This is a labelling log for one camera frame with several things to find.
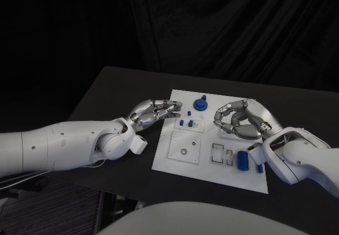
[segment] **white board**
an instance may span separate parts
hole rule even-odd
[[[196,99],[200,99],[202,95],[206,95],[208,109],[205,111],[198,111],[193,108],[193,102]],[[151,169],[251,191],[268,193],[264,165],[264,173],[258,173],[257,165],[248,157],[249,170],[238,170],[236,153],[238,151],[245,151],[248,146],[254,144],[254,141],[245,141],[235,135],[228,134],[224,131],[221,132],[221,129],[213,125],[215,111],[226,103],[242,99],[244,98],[239,97],[172,90],[170,100],[183,102],[182,110],[177,112],[182,114],[182,117],[179,120],[176,118],[164,120]],[[203,132],[200,132],[200,128],[196,129],[195,126],[190,130],[186,126],[177,125],[177,121],[180,122],[180,120],[185,120],[186,123],[186,119],[193,120],[193,122],[199,121],[198,127],[203,125]],[[229,123],[231,115],[225,117],[222,121]],[[182,139],[186,140],[182,141],[179,145],[172,143],[172,141],[179,140],[173,139],[173,133],[179,133]],[[198,136],[200,137],[199,151],[193,148],[192,142],[195,141],[190,139]],[[218,144],[218,149],[215,150],[212,150],[213,144]],[[221,145],[224,146],[222,163]],[[182,149],[186,149],[189,155],[182,154],[180,156]],[[229,160],[229,156],[226,156],[228,150],[232,151],[232,165],[226,165],[226,159]],[[216,154],[215,159],[218,159],[218,162],[212,161],[212,153]]]

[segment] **dark background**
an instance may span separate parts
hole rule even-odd
[[[104,66],[339,92],[339,1],[7,1],[0,42],[1,132],[65,121]]]

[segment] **white robot forearm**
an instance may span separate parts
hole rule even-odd
[[[61,122],[33,131],[0,134],[0,177],[26,171],[69,170],[102,159],[115,160],[128,149],[140,154],[146,145],[123,118]]]

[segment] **blue battery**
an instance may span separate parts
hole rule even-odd
[[[264,173],[262,164],[261,164],[261,165],[257,165],[257,166],[258,166],[258,172],[260,172],[260,173]]]
[[[238,169],[242,171],[249,170],[248,167],[248,154],[245,151],[238,152]]]

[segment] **black table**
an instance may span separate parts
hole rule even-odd
[[[332,147],[339,146],[337,93],[112,67],[102,69],[69,120],[125,117],[140,101],[169,99],[172,89],[254,98],[284,127],[304,127]],[[309,179],[288,185],[267,166],[270,193],[262,194],[151,170],[161,126],[159,121],[140,132],[149,142],[141,155],[128,152],[98,168],[50,172],[49,176],[151,204],[212,203],[252,212],[309,234],[339,234],[339,199]]]

